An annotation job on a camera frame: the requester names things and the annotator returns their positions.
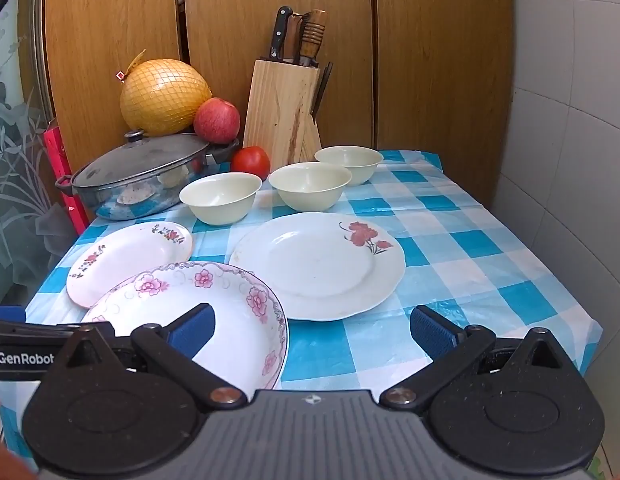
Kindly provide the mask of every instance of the pot handle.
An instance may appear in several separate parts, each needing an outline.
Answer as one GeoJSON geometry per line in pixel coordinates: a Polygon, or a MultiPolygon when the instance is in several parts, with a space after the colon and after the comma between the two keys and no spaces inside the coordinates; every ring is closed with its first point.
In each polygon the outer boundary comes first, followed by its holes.
{"type": "Polygon", "coordinates": [[[206,165],[221,164],[227,162],[232,154],[239,147],[239,139],[233,140],[230,144],[210,144],[206,150],[206,165]]]}
{"type": "Polygon", "coordinates": [[[55,180],[55,187],[67,196],[74,196],[74,190],[72,189],[70,181],[71,178],[72,175],[62,175],[55,180]]]}

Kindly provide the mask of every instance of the blue and white tablecloth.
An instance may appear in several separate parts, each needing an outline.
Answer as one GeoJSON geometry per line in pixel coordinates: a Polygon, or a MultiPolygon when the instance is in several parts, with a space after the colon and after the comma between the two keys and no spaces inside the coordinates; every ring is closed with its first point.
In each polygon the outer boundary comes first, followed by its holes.
{"type": "MultiPolygon", "coordinates": [[[[330,212],[369,219],[402,245],[406,272],[394,294],[364,314],[335,322],[290,321],[290,352],[281,386],[292,389],[371,389],[375,397],[430,359],[410,337],[413,306],[427,304],[464,327],[481,324],[498,336],[522,337],[533,326],[552,330],[585,371],[601,335],[552,273],[468,193],[448,179],[439,157],[383,152],[369,183],[347,187],[330,212]]],[[[70,301],[66,277],[89,244],[138,222],[168,220],[194,235],[192,260],[227,262],[248,232],[293,214],[269,184],[248,216],[226,227],[197,220],[183,205],[124,222],[97,219],[50,273],[27,308],[29,322],[76,322],[85,310],[70,301]]],[[[36,383],[0,383],[2,419],[11,449],[27,450],[16,428],[36,383]]]]}

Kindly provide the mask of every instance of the round plate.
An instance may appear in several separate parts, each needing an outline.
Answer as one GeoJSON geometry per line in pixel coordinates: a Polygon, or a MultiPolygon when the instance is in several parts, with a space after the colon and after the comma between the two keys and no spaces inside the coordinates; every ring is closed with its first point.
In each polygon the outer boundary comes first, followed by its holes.
{"type": "Polygon", "coordinates": [[[405,272],[388,232],[354,216],[299,213],[246,235],[230,263],[268,283],[289,319],[333,321],[388,298],[405,272]]]}
{"type": "Polygon", "coordinates": [[[173,222],[145,222],[97,240],[68,273],[66,290],[76,304],[90,308],[118,283],[142,270],[187,260],[192,236],[173,222]]]}
{"type": "Polygon", "coordinates": [[[117,285],[83,321],[109,321],[117,336],[144,323],[166,326],[199,303],[214,310],[212,337],[193,361],[248,397],[271,389],[288,354],[288,322],[274,293],[249,272],[216,262],[145,270],[117,285]]]}

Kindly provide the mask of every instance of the cooking pot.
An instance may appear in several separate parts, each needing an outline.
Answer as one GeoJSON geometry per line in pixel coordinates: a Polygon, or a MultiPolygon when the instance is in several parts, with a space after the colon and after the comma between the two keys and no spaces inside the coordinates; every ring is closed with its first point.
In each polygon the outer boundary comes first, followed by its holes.
{"type": "Polygon", "coordinates": [[[196,134],[149,138],[134,130],[124,136],[123,146],[55,182],[107,220],[141,218],[177,204],[181,189],[204,176],[206,166],[228,160],[239,145],[237,139],[228,146],[209,144],[196,134]]]}

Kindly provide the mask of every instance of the yellow fruit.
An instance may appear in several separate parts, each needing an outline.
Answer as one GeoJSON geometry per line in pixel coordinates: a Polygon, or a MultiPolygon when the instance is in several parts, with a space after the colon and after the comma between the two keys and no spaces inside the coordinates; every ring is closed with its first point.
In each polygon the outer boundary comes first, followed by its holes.
{"type": "Polygon", "coordinates": [[[206,80],[176,59],[130,64],[121,92],[121,113],[128,126],[150,136],[173,134],[192,124],[199,107],[212,97],[206,80]]]}

